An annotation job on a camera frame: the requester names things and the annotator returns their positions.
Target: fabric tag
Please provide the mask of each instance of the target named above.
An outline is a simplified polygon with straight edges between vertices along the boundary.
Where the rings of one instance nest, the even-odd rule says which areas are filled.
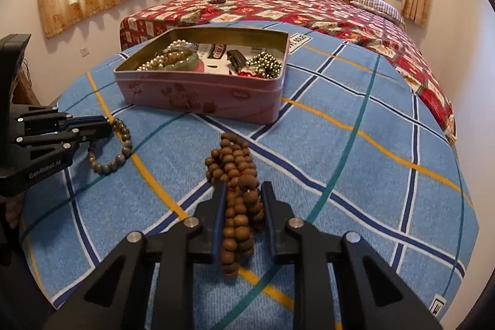
[[[435,295],[435,298],[433,298],[433,302],[430,306],[430,312],[433,316],[437,317],[440,313],[440,311],[443,309],[445,306],[447,300],[442,297],[439,294]]]
[[[294,52],[296,52],[300,47],[302,47],[304,44],[307,42],[311,41],[311,37],[308,37],[307,35],[304,34],[293,34],[289,38],[289,55],[292,55]]]

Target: open tin box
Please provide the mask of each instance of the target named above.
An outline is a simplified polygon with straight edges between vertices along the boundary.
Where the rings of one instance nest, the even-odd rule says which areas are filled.
[[[267,49],[282,58],[280,75],[261,79],[204,71],[137,71],[177,39],[197,44],[226,44]],[[160,35],[115,69],[115,78],[129,104],[212,116],[265,125],[278,118],[289,52],[289,35],[255,28],[187,27]]]

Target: person's hand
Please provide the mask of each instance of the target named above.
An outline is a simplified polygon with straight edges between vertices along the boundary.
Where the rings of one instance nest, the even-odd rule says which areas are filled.
[[[5,218],[11,228],[19,225],[22,207],[24,206],[24,192],[14,197],[0,196],[0,203],[5,203]]]

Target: blue plaid bedsheet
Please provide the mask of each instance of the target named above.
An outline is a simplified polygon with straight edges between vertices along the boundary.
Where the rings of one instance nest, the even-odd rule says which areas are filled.
[[[79,77],[60,98],[60,111],[111,111],[130,128],[135,154],[102,177],[81,147],[70,168],[29,189],[23,247],[45,296],[59,307],[128,232],[169,229],[178,217],[168,196],[193,214],[212,193],[203,161],[220,133],[231,131],[248,141],[260,180],[272,181],[297,216],[331,234],[361,233],[441,319],[465,276],[478,223],[429,110],[369,50],[291,24],[224,25],[311,38],[289,55],[278,121],[258,126],[125,104],[113,70],[142,45]],[[119,149],[112,138],[99,159]],[[273,267],[263,236],[256,240],[254,258],[233,284],[218,267],[196,265],[196,329],[292,328],[292,268]],[[259,281],[268,287],[253,292]]]

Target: wooden bead bracelet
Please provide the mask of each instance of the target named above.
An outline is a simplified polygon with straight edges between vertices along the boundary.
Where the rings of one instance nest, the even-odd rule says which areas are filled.
[[[114,160],[110,161],[108,164],[100,164],[95,157],[97,142],[90,142],[90,146],[88,147],[88,161],[90,162],[91,169],[96,174],[110,174],[117,171],[120,165],[125,164],[132,152],[131,132],[128,127],[125,126],[125,123],[118,118],[115,118],[114,120],[109,119],[108,123],[110,123],[116,133],[120,134],[120,138],[123,141],[123,147],[121,154],[117,154]]]

